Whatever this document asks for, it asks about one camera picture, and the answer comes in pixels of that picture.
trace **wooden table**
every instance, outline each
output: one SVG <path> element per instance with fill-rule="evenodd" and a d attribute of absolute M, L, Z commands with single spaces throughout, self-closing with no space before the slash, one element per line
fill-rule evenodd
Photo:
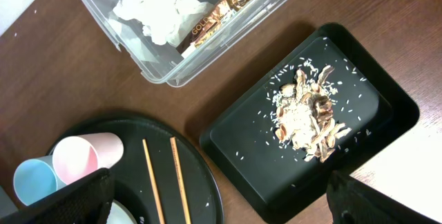
<path fill-rule="evenodd" d="M 44 155 L 73 124 L 109 110 L 151 115 L 197 146 L 208 123 L 330 21 L 346 26 L 421 110 L 411 131 L 353 176 L 442 221 L 442 0 L 288 0 L 182 88 L 147 82 L 80 0 L 36 0 L 0 37 L 0 185 L 14 197 L 20 162 Z M 261 223 L 204 158 L 220 187 L 226 223 Z M 331 222 L 324 196 L 290 221 Z"/>

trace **black round plate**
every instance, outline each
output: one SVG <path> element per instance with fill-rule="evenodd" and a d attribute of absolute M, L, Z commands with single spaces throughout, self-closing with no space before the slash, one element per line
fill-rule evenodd
<path fill-rule="evenodd" d="M 159 223 L 143 138 L 147 141 L 165 221 L 185 223 L 171 137 L 177 140 L 192 223 L 224 222 L 221 196 L 209 167 L 189 141 L 157 120 L 132 113 L 93 118 L 67 130 L 48 154 L 52 154 L 55 145 L 65 137 L 101 132 L 114 133 L 123 141 L 124 155 L 110 168 L 115 176 L 115 200 L 124 205 L 138 223 Z"/>

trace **gold foil wrapper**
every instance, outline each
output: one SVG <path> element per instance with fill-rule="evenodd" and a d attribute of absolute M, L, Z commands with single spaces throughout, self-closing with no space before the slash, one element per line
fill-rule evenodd
<path fill-rule="evenodd" d="M 190 55 L 189 48 L 193 50 L 201 46 L 215 34 L 221 26 L 228 22 L 241 8 L 250 0 L 219 0 L 215 8 L 208 15 L 203 17 L 192 31 L 184 38 L 184 41 L 177 47 L 178 52 L 185 58 Z"/>

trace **clear plastic container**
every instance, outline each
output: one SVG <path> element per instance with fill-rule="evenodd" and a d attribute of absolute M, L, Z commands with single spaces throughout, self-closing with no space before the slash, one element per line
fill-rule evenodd
<path fill-rule="evenodd" d="M 150 82 L 184 86 L 208 65 L 219 58 L 237 41 L 268 17 L 286 0 L 251 0 L 233 18 L 221 27 L 196 51 L 183 59 L 169 44 L 155 45 L 142 33 L 142 24 L 136 20 L 124 21 L 113 13 L 119 0 L 82 0 L 109 39 L 121 51 L 121 44 L 131 54 Z M 215 4 L 218 0 L 208 1 Z"/>

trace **black tray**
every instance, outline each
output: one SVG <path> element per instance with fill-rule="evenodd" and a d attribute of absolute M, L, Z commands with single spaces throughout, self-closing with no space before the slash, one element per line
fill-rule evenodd
<path fill-rule="evenodd" d="M 65 137 L 100 132 L 114 133 L 123 141 L 124 155 L 110 168 L 115 176 L 115 200 L 124 205 L 138 223 L 159 223 L 143 138 L 148 143 L 165 221 L 185 223 L 169 141 L 173 136 L 177 138 L 192 223 L 224 222 L 218 186 L 204 159 L 183 136 L 157 120 L 132 113 L 93 118 L 65 132 L 48 154 L 52 154 L 55 145 Z"/>
<path fill-rule="evenodd" d="M 339 91 L 331 96 L 338 101 L 334 118 L 353 128 L 336 143 L 340 149 L 324 164 L 316 159 L 304 162 L 304 151 L 279 147 L 269 118 L 276 107 L 266 99 L 267 93 L 272 98 L 274 90 L 293 82 L 299 64 L 311 78 L 310 69 L 303 65 L 308 58 L 319 71 L 327 64 L 335 67 L 327 78 Z M 279 82 L 274 75 L 284 69 L 287 72 L 278 76 Z M 200 145 L 266 222 L 284 223 L 325 193 L 332 170 L 351 173 L 418 118 L 417 105 L 356 39 L 344 27 L 327 24 L 230 106 L 201 135 Z"/>

